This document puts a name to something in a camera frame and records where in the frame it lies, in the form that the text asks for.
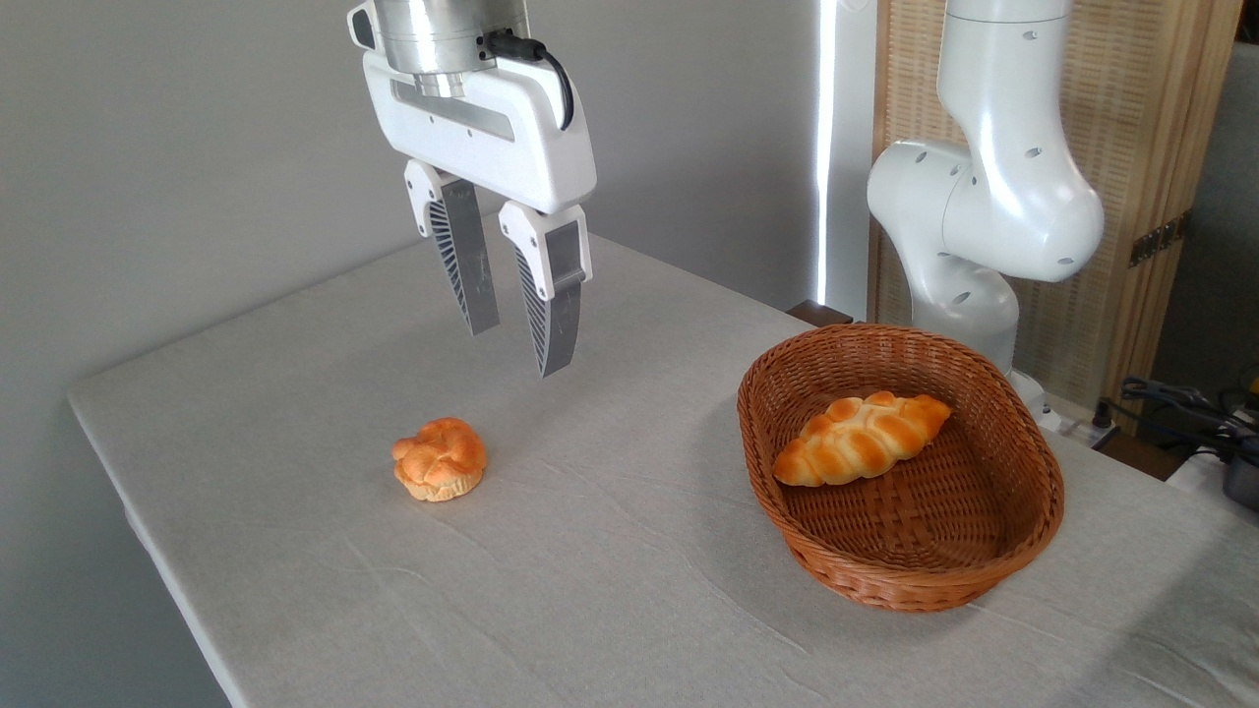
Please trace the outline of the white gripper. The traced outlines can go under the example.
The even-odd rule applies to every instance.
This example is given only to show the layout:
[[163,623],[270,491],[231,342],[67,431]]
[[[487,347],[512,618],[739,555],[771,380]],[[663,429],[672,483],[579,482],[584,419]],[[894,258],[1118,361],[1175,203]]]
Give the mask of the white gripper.
[[415,224],[436,239],[471,334],[500,323],[476,184],[512,199],[499,222],[515,246],[540,375],[567,367],[580,285],[592,277],[585,213],[577,205],[597,184],[580,100],[562,130],[562,84],[550,66],[501,59],[466,73],[465,94],[454,98],[422,94],[381,52],[365,52],[363,68],[388,144],[415,157],[404,170]]

